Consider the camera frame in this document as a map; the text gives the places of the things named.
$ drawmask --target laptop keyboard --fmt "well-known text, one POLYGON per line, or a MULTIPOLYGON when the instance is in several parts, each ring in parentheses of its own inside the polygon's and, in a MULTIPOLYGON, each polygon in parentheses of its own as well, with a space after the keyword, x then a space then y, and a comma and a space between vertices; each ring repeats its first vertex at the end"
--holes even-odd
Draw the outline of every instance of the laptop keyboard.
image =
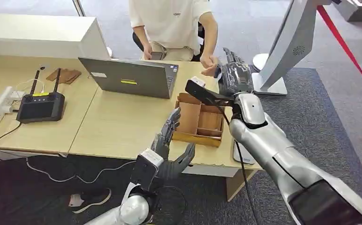
POLYGON ((173 82, 174 77, 166 76, 166 78, 167 78, 167 87, 170 89, 171 83, 173 82))

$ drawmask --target gray laptop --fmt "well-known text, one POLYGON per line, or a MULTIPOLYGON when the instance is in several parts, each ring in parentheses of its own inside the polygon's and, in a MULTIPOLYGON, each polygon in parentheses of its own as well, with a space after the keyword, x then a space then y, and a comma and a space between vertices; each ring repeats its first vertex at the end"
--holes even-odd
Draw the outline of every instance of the gray laptop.
POLYGON ((79 57, 102 90, 170 98, 178 65, 140 60, 97 60, 79 57))

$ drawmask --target yellow sticker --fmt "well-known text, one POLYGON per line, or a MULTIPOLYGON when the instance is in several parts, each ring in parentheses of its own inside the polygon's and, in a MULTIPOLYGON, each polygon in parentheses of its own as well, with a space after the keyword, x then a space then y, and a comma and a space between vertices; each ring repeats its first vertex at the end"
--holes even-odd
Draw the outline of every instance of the yellow sticker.
POLYGON ((134 80, 121 79, 120 82, 137 85, 137 82, 134 80))
POLYGON ((32 96, 38 97, 38 96, 46 96, 46 95, 48 95, 48 92, 33 94, 32 96))

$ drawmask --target white t-shirt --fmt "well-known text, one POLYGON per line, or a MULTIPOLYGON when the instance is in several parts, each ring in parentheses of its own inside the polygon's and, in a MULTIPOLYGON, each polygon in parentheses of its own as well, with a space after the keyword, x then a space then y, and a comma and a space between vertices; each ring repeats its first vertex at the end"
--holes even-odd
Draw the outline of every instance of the white t-shirt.
POLYGON ((165 48, 183 48, 200 53, 197 22, 211 12, 208 0, 128 0, 131 27, 145 26, 151 41, 165 48))

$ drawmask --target speaker grille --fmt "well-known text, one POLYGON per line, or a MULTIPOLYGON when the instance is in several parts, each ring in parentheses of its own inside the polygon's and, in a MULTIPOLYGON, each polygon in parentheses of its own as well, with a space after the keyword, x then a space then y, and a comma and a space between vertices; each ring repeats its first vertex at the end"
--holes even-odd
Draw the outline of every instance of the speaker grille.
POLYGON ((302 45, 299 45, 293 49, 293 55, 301 55, 305 52, 305 47, 302 45))

